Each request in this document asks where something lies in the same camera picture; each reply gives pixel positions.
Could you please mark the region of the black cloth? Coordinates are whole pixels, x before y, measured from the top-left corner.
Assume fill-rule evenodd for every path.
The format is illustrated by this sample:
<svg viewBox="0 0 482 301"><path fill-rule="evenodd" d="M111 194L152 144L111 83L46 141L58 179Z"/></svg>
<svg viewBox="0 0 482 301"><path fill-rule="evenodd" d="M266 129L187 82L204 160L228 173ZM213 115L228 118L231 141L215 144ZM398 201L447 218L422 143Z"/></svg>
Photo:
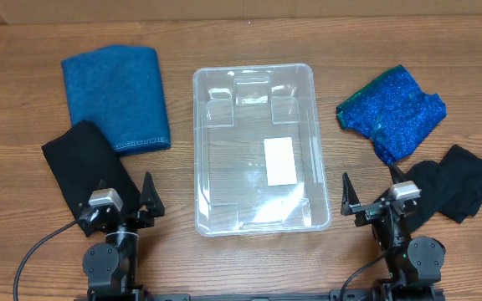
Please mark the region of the black cloth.
<svg viewBox="0 0 482 301"><path fill-rule="evenodd" d="M121 221L136 227L141 193L100 129L80 121L65 134L42 146L44 157L74 218L80 218L93 191L103 181L123 201Z"/></svg>
<svg viewBox="0 0 482 301"><path fill-rule="evenodd" d="M459 145L439 161L421 161L405 173L421 190L417 209L406 217L410 232L439 212L461 223L482 206L482 159Z"/></svg>

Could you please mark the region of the sparkly blue fabric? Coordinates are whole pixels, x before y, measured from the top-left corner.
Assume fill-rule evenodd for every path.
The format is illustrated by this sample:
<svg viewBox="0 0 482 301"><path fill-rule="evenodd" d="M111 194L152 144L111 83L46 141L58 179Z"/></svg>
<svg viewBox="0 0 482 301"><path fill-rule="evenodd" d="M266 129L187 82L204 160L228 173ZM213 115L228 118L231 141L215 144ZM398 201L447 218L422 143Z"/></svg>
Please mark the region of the sparkly blue fabric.
<svg viewBox="0 0 482 301"><path fill-rule="evenodd" d="M424 93L402 65L383 72L336 107L340 127L370 140L386 165L410 156L446 115L438 94Z"/></svg>

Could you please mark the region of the teal blue towel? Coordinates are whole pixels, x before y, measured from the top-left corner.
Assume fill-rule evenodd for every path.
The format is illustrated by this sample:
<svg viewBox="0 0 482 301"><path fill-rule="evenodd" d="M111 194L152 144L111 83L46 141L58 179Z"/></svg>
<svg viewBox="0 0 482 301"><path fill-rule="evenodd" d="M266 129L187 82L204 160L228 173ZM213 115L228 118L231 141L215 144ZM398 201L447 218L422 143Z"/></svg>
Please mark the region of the teal blue towel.
<svg viewBox="0 0 482 301"><path fill-rule="evenodd" d="M94 123L120 156L171 147L155 49L111 45L68 57L61 67L72 125Z"/></svg>

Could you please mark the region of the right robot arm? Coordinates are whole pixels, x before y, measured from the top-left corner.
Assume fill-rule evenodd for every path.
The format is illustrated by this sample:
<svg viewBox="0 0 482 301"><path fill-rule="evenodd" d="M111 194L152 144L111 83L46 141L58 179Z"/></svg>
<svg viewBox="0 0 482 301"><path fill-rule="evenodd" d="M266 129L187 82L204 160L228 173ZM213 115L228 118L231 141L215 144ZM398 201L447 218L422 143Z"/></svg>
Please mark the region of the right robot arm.
<svg viewBox="0 0 482 301"><path fill-rule="evenodd" d="M355 217L357 227L371 226L382 254L356 270L334 296L337 300L444 300L434 284L441 280L445 246L432 237L412 237L406 218L417 208L421 190L407 181L395 165L388 167L393 185L370 204L360 203L347 173L342 175L341 215ZM389 273L373 288L350 290L348 285L361 273L385 261Z"/></svg>

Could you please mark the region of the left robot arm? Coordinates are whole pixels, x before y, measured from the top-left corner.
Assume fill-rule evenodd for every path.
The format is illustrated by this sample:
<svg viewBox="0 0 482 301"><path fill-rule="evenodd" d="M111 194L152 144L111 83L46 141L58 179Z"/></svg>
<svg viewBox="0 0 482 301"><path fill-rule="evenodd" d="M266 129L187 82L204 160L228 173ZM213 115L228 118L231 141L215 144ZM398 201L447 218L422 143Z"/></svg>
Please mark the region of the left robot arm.
<svg viewBox="0 0 482 301"><path fill-rule="evenodd" d="M105 241L90 247L82 261L88 278L88 300L150 300L144 286L136 283L137 252L142 228L154 226L165 215L152 176L145 174L135 210L121 212L122 200L113 188L93 191L79 217L80 226L105 234Z"/></svg>

